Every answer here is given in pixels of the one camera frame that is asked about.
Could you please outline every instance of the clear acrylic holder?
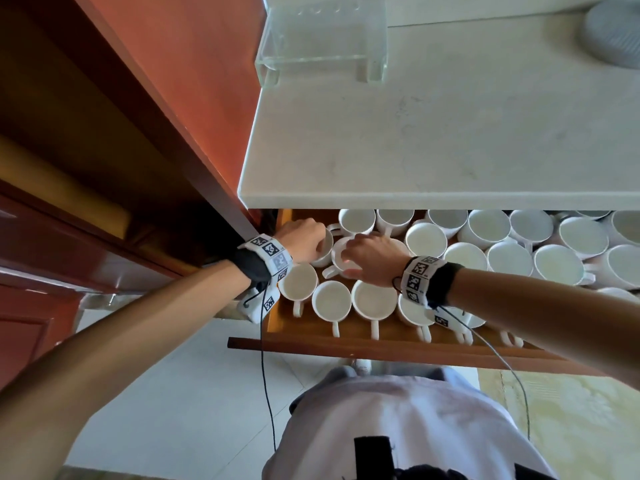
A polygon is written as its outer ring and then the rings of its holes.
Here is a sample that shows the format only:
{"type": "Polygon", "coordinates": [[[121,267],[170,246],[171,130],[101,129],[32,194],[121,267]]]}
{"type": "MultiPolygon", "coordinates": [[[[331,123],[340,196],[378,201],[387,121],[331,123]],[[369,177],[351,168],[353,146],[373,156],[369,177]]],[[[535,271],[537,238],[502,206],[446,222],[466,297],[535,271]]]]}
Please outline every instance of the clear acrylic holder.
{"type": "Polygon", "coordinates": [[[263,88],[292,73],[354,69],[381,82],[387,69],[384,0],[332,0],[269,10],[255,69],[263,88]]]}

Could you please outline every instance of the wire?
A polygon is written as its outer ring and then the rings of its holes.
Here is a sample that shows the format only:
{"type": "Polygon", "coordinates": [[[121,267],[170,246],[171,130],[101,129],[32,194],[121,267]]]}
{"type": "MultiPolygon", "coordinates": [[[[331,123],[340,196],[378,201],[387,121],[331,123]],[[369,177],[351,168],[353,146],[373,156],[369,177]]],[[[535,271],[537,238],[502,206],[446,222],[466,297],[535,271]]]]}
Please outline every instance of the wire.
{"type": "Polygon", "coordinates": [[[264,298],[267,296],[267,290],[262,293],[262,305],[260,306],[260,367],[262,368],[262,384],[264,384],[264,396],[267,398],[267,406],[269,407],[269,416],[271,418],[271,433],[273,434],[273,452],[276,453],[276,427],[273,423],[273,411],[271,411],[271,403],[269,402],[269,393],[267,392],[267,377],[264,375],[264,347],[262,346],[262,321],[264,320],[264,298]]]}
{"type": "Polygon", "coordinates": [[[507,366],[507,369],[511,371],[511,373],[513,374],[513,377],[516,378],[516,380],[518,381],[518,384],[520,384],[520,387],[522,388],[522,395],[524,396],[524,408],[527,413],[527,439],[531,441],[531,419],[529,417],[529,401],[527,400],[527,391],[525,391],[524,385],[522,384],[522,381],[520,380],[516,372],[511,368],[511,366],[507,363],[507,361],[502,358],[502,355],[500,355],[498,351],[494,349],[493,346],[484,339],[482,335],[480,335],[474,329],[469,327],[466,323],[462,322],[462,320],[460,320],[457,316],[455,316],[453,313],[448,311],[444,306],[439,306],[439,308],[444,312],[448,313],[449,315],[451,315],[453,318],[457,320],[457,322],[460,323],[460,325],[464,325],[469,331],[471,331],[471,333],[473,333],[476,337],[482,340],[485,343],[485,345],[487,345],[493,351],[493,353],[496,354],[496,356],[502,361],[502,363],[507,366]]]}

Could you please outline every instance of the hand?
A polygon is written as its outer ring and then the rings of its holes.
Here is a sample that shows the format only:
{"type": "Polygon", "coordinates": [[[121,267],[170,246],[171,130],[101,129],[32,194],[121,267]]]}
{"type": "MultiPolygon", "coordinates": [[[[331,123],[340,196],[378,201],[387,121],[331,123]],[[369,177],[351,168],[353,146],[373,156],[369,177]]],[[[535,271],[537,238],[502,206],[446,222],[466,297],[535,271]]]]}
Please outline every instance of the hand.
{"type": "Polygon", "coordinates": [[[296,263],[318,259],[325,236],[324,224],[302,219],[284,224],[274,237],[288,250],[296,263]]]}
{"type": "Polygon", "coordinates": [[[345,276],[376,286],[393,287],[393,279],[402,277],[410,256],[386,236],[357,234],[347,242],[342,259],[353,261],[362,269],[347,269],[345,276]]]}

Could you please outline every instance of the tiled floor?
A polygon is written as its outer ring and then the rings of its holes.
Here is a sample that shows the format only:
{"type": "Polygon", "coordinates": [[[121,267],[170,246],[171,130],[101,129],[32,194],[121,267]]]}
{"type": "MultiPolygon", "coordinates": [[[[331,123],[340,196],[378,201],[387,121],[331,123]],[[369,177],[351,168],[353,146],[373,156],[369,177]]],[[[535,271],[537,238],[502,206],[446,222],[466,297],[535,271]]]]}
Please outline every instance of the tiled floor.
{"type": "MultiPolygon", "coordinates": [[[[80,328],[106,312],[87,311],[80,328]]],[[[246,321],[213,320],[153,366],[86,425],[69,465],[175,480],[259,479],[273,453],[260,353],[229,350],[258,338],[246,321]]],[[[340,359],[266,353],[279,441],[288,405],[340,359]]],[[[463,371],[477,384],[477,371],[463,371]]]]}

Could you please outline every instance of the drawer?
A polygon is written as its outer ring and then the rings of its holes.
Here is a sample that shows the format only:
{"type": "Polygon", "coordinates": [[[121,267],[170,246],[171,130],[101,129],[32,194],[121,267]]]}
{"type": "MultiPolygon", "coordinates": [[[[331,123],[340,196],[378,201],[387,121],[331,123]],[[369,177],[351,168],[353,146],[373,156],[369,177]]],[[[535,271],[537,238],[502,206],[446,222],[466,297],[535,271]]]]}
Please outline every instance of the drawer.
{"type": "MultiPolygon", "coordinates": [[[[416,211],[414,219],[424,211],[416,211]]],[[[284,209],[278,213],[278,227],[285,222],[313,217],[329,225],[337,222],[338,210],[284,209]]],[[[320,282],[326,281],[318,270],[320,282]]],[[[349,289],[354,281],[336,278],[349,289]]],[[[371,339],[370,322],[351,309],[340,322],[340,338],[332,336],[332,324],[316,316],[310,303],[306,303],[300,318],[293,316],[293,304],[281,298],[262,323],[262,348],[269,352],[304,355],[324,355],[342,358],[369,358],[375,360],[462,365],[487,369],[505,369],[492,350],[474,337],[471,346],[459,344],[452,331],[436,324],[429,327],[432,341],[420,341],[417,329],[409,327],[395,314],[380,321],[380,339],[371,339]]],[[[475,329],[504,357],[512,368],[519,371],[561,372],[567,374],[599,374],[594,369],[565,360],[525,343],[523,348],[506,347],[497,331],[488,326],[475,329]]],[[[229,348],[260,350],[260,340],[230,337],[229,348]]]]}

